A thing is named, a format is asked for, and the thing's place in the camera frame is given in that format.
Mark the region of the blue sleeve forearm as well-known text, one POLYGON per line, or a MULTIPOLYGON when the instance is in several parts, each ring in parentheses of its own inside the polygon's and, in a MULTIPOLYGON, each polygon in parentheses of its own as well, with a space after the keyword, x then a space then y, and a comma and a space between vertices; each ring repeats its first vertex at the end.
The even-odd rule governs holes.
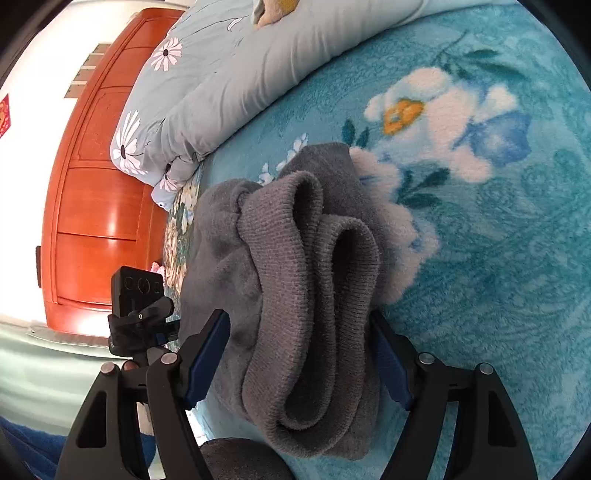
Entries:
POLYGON ((18 461, 39 479, 147 479, 155 437, 139 431, 132 407, 127 426, 116 407, 98 398, 80 410, 68 436, 1 420, 1 455, 7 467, 18 461))

